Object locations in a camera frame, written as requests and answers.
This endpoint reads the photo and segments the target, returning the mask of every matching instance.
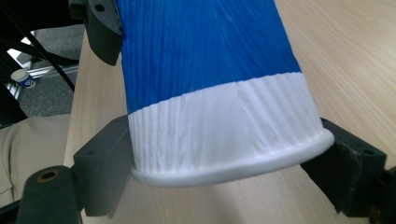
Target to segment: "black bracket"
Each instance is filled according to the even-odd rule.
[[[372,223],[396,223],[396,172],[384,170],[386,154],[335,124],[322,122],[334,134],[334,145],[303,163],[303,169],[337,212],[368,217],[375,208],[379,216]],[[107,124],[74,160],[71,169],[55,166],[32,175],[21,202],[0,209],[0,222],[15,219],[18,213],[18,224],[80,223],[83,208],[87,216],[111,217],[134,165],[127,116]]]
[[[115,0],[69,0],[73,19],[83,19],[92,51],[116,65],[122,44],[122,25]]]

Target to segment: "cylindrical object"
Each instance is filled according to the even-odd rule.
[[[11,74],[11,78],[18,82],[21,86],[26,89],[33,88],[35,86],[35,81],[33,78],[27,73],[26,68],[19,69]]]
[[[332,144],[274,0],[119,0],[133,177],[196,186]]]

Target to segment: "light wood surface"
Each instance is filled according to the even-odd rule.
[[[277,0],[320,115],[396,164],[396,2]],[[65,164],[126,114],[120,63],[101,63],[84,39]],[[157,189],[130,180],[117,214],[85,223],[368,223],[337,215],[300,166],[216,186]]]

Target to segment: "white rim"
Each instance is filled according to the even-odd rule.
[[[143,184],[157,187],[192,187],[218,184],[236,179],[261,175],[300,164],[320,155],[333,143],[333,135],[324,129],[323,134],[312,141],[290,150],[265,155],[259,160],[241,161],[211,170],[181,174],[150,174],[132,168],[132,177]]]

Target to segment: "bolt hole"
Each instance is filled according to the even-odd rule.
[[[372,150],[369,150],[369,149],[364,149],[363,152],[366,155],[374,155],[374,152]]]
[[[47,171],[46,173],[40,175],[37,178],[37,182],[39,183],[50,182],[51,180],[55,179],[58,175],[59,175],[59,171],[57,170]]]
[[[87,151],[87,156],[93,156],[95,154],[96,154],[96,152],[94,150]]]
[[[103,12],[103,11],[105,11],[105,7],[104,7],[103,5],[101,5],[101,4],[97,4],[97,5],[95,6],[95,9],[96,9],[96,11],[98,11],[98,12]]]

